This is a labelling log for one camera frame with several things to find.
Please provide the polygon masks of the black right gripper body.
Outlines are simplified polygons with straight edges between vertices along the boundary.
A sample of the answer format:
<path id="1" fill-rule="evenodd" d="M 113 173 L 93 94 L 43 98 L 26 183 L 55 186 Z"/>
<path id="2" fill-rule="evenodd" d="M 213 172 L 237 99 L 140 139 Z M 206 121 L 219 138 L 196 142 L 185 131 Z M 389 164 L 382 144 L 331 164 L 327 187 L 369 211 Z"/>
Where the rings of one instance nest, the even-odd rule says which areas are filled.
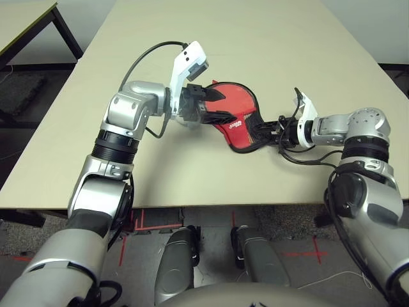
<path id="1" fill-rule="evenodd" d="M 277 122 L 277 144 L 281 148 L 295 148 L 299 144 L 297 124 L 296 119 L 280 115 Z"/>

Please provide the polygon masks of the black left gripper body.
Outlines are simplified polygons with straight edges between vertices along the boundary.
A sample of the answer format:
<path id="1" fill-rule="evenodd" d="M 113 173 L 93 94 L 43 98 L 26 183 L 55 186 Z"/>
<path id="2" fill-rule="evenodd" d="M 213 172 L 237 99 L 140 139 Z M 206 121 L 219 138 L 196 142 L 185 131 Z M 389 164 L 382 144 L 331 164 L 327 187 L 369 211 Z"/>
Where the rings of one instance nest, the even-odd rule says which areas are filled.
<path id="1" fill-rule="evenodd" d="M 179 103 L 179 116 L 185 122 L 205 122 L 206 108 L 203 101 L 206 89 L 200 85 L 188 84 L 182 88 Z"/>

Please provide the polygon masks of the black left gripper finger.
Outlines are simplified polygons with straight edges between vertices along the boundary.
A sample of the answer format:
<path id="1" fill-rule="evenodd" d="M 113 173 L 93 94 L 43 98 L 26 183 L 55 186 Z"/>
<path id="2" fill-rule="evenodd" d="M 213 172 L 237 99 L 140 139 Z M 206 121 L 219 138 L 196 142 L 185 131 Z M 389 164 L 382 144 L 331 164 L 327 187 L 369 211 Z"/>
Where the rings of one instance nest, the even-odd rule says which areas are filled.
<path id="1" fill-rule="evenodd" d="M 201 101 L 205 102 L 215 102 L 226 98 L 223 93 L 214 88 L 203 88 L 202 93 Z"/>
<path id="2" fill-rule="evenodd" d="M 234 116 L 225 111 L 206 112 L 203 115 L 203 123 L 208 125 L 224 125 L 234 121 Z"/>

